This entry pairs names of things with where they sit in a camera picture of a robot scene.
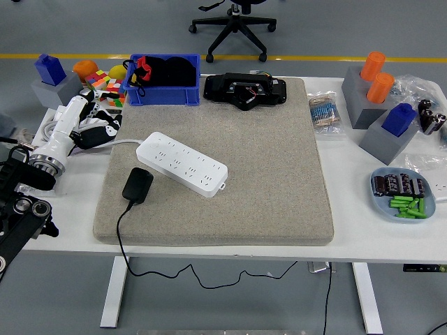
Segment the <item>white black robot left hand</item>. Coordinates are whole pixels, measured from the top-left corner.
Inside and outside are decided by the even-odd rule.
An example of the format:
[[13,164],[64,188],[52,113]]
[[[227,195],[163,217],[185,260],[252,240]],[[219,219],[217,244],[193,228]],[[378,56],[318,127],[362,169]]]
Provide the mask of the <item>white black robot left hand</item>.
[[119,95],[83,89],[74,96],[64,107],[50,139],[34,150],[30,163],[63,167],[74,147],[91,149],[113,140],[121,127],[122,115],[112,116],[94,102],[102,96],[117,98]]

